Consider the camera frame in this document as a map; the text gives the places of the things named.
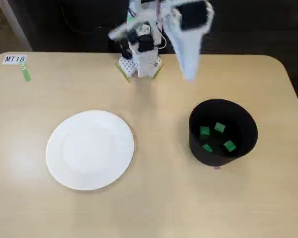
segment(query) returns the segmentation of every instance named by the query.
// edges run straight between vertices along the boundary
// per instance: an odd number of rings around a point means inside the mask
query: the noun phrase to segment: black bowl
[[[215,129],[217,123],[225,126],[223,131]],[[210,134],[201,135],[201,126],[208,127]],[[240,105],[223,99],[207,100],[196,106],[190,115],[189,127],[193,155],[202,163],[215,167],[249,153],[258,138],[253,117]],[[228,141],[233,147],[224,145]]]

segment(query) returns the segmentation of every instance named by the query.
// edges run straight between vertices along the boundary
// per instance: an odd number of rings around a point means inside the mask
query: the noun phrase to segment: white plate
[[[86,111],[66,119],[53,131],[46,146],[46,165],[64,186],[93,190],[124,173],[134,147],[133,134],[120,117]]]

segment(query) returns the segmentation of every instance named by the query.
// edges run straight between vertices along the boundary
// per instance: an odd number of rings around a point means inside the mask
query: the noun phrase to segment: wooden table
[[[118,55],[28,53],[32,81],[0,55],[0,238],[298,237],[298,100],[266,56],[203,56],[194,83],[163,55],[156,79],[128,83]],[[188,147],[188,118],[223,98],[254,117],[254,150],[215,170]],[[50,134],[86,110],[107,110],[133,130],[127,171],[81,192],[45,164]]]

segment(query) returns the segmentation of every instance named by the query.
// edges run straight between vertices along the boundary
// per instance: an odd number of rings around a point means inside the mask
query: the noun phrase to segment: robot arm
[[[198,69],[202,37],[210,30],[214,11],[206,0],[131,0],[132,19],[109,33],[113,40],[127,37],[138,76],[152,76],[161,29],[169,37],[186,80]]]

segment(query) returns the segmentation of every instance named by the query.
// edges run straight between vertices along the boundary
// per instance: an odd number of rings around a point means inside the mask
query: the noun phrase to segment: green cube
[[[210,135],[210,128],[208,126],[201,126],[200,135]]]
[[[236,145],[231,141],[229,140],[228,142],[226,142],[224,144],[224,146],[226,147],[226,149],[229,151],[229,152],[232,152],[233,150],[235,150],[237,147]]]
[[[204,145],[202,146],[202,148],[205,149],[205,150],[208,151],[208,152],[213,152],[212,148],[211,148],[208,144],[204,144]]]
[[[221,133],[223,133],[224,129],[225,129],[225,125],[217,122],[214,126],[214,129],[221,132]]]

